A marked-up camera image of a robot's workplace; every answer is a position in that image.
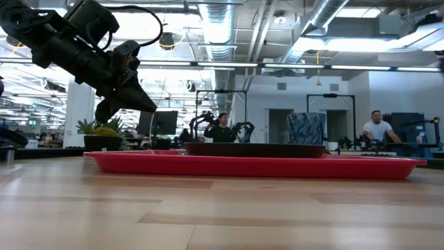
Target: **white t-shirt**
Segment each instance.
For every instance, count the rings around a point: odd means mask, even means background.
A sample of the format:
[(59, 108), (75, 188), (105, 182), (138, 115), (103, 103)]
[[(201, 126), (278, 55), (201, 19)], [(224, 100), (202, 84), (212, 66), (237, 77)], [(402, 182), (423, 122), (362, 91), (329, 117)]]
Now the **white t-shirt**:
[(381, 121), (379, 124), (375, 124), (372, 121), (364, 124), (364, 131), (371, 134), (372, 139), (380, 140), (381, 142), (384, 140), (386, 132), (389, 130), (391, 130), (390, 124), (384, 121)]

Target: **wooden tabletop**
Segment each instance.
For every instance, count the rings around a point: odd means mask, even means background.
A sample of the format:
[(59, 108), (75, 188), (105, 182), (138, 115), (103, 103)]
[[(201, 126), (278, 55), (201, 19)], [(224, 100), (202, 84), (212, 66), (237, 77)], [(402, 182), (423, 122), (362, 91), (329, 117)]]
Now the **wooden tabletop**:
[(0, 167), (0, 240), (5, 250), (442, 250), (444, 171), (342, 181), (105, 174), (81, 157), (16, 161)]

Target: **door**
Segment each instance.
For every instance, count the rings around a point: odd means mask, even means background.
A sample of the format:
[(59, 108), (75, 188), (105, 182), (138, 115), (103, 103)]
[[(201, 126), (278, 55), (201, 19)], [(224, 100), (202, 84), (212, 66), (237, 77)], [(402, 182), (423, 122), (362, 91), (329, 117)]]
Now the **door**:
[(327, 138), (337, 142), (347, 136), (347, 110), (327, 110)]
[(291, 109), (270, 109), (268, 113), (268, 143), (288, 144), (289, 127), (287, 116), (293, 113)]

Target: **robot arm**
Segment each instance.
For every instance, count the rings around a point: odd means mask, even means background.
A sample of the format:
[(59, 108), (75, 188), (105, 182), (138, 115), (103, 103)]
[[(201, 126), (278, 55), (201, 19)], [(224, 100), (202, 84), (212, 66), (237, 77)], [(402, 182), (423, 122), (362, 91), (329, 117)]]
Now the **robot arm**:
[[(125, 6), (122, 8), (143, 8)], [(3, 30), (31, 49), (36, 65), (47, 68), (54, 63), (76, 77), (78, 84), (86, 83), (96, 89), (96, 95), (105, 97), (96, 109), (96, 119), (106, 122), (120, 108), (154, 112), (157, 106), (146, 95), (137, 78), (140, 47), (160, 39), (138, 44), (129, 40), (113, 51), (104, 52), (97, 44), (105, 36), (119, 29), (112, 13), (94, 0), (77, 0), (61, 17), (54, 10), (34, 10), (21, 0), (0, 0), (0, 26)]]
[(201, 124), (203, 122), (208, 122), (212, 126), (217, 125), (217, 121), (215, 120), (214, 115), (211, 112), (205, 112), (205, 113), (191, 119), (191, 121), (189, 123), (189, 129), (191, 130), (190, 133), (191, 133), (192, 138), (197, 139), (197, 127), (199, 124)]
[[(245, 129), (245, 135), (240, 138), (238, 134), (243, 128)], [(237, 137), (239, 143), (250, 143), (250, 138), (254, 130), (255, 126), (251, 122), (237, 122), (231, 128), (231, 133)]]

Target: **red tray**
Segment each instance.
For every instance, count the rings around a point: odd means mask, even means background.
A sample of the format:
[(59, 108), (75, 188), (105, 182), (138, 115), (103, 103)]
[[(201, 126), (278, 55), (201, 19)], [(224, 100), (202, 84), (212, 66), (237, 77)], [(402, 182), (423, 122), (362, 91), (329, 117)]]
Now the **red tray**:
[(424, 160), (331, 156), (232, 158), (183, 156), (180, 151), (87, 152), (103, 172), (205, 176), (405, 179)]

